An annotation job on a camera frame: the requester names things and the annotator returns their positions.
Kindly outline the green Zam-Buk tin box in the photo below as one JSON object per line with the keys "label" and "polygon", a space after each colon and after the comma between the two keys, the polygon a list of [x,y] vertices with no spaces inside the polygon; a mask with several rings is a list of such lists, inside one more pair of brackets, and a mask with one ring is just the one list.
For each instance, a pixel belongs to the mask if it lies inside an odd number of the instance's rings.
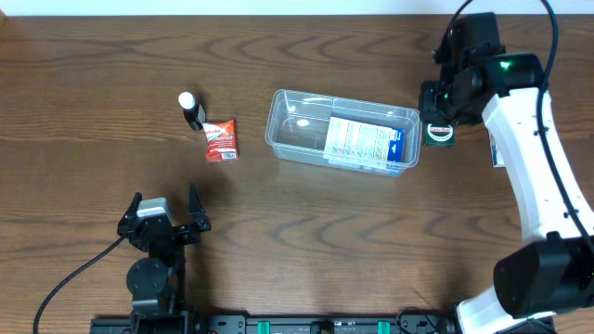
{"label": "green Zam-Buk tin box", "polygon": [[452,148],[455,144],[455,129],[451,125],[426,122],[423,133],[426,147]]}

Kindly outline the clear plastic container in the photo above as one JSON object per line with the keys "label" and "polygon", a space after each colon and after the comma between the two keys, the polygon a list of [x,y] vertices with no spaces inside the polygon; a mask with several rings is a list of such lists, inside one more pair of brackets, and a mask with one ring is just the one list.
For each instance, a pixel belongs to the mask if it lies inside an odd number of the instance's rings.
{"label": "clear plastic container", "polygon": [[[280,159],[359,171],[324,161],[323,149],[331,117],[404,130],[406,138],[401,173],[417,165],[421,140],[420,113],[416,109],[369,101],[279,90],[273,97],[265,141]],[[401,173],[387,175],[398,176]]]}

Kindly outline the white blue Panadol box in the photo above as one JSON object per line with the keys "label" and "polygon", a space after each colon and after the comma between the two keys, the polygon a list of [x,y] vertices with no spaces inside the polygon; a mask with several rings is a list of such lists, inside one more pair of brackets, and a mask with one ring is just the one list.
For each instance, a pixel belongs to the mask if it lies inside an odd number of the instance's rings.
{"label": "white blue Panadol box", "polygon": [[505,162],[497,146],[497,142],[491,133],[489,133],[489,145],[491,150],[491,160],[493,167],[503,168],[505,166]]}

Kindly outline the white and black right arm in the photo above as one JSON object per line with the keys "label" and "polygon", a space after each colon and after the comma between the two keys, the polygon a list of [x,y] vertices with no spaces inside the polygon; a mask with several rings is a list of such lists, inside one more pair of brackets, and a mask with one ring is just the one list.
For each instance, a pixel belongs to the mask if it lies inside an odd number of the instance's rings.
{"label": "white and black right arm", "polygon": [[554,315],[591,307],[593,211],[556,132],[538,57],[474,48],[434,60],[442,69],[421,86],[423,120],[485,126],[522,223],[523,246],[496,264],[492,286],[457,306],[458,332],[544,329]]}

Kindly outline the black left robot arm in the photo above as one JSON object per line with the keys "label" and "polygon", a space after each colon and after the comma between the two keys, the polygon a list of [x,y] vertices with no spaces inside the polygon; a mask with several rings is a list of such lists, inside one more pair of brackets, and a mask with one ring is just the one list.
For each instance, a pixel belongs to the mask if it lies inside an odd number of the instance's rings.
{"label": "black left robot arm", "polygon": [[194,185],[189,186],[191,222],[174,225],[165,198],[134,198],[118,223],[117,233],[147,256],[129,269],[126,286],[132,294],[133,333],[199,333],[200,316],[185,298],[185,246],[200,242],[211,229]]}

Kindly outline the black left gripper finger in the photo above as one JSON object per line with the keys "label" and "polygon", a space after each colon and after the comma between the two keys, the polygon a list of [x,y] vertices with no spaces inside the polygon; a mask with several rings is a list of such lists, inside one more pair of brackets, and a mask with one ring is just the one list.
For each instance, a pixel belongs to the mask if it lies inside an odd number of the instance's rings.
{"label": "black left gripper finger", "polygon": [[140,192],[136,192],[134,197],[124,213],[122,219],[117,225],[117,234],[118,235],[127,235],[131,229],[133,229],[136,225],[137,221],[137,209],[139,207],[140,202],[142,201],[142,195]]}
{"label": "black left gripper finger", "polygon": [[198,226],[200,232],[207,232],[211,230],[211,222],[200,204],[199,196],[196,187],[193,184],[189,185],[188,190],[188,213],[193,222]]}

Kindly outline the white blue medicine box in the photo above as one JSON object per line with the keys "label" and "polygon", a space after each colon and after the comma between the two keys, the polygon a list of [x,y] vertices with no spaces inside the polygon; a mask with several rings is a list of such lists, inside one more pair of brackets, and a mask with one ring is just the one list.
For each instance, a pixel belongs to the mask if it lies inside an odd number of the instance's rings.
{"label": "white blue medicine box", "polygon": [[402,172],[406,132],[331,117],[323,149],[325,162],[365,172]]}

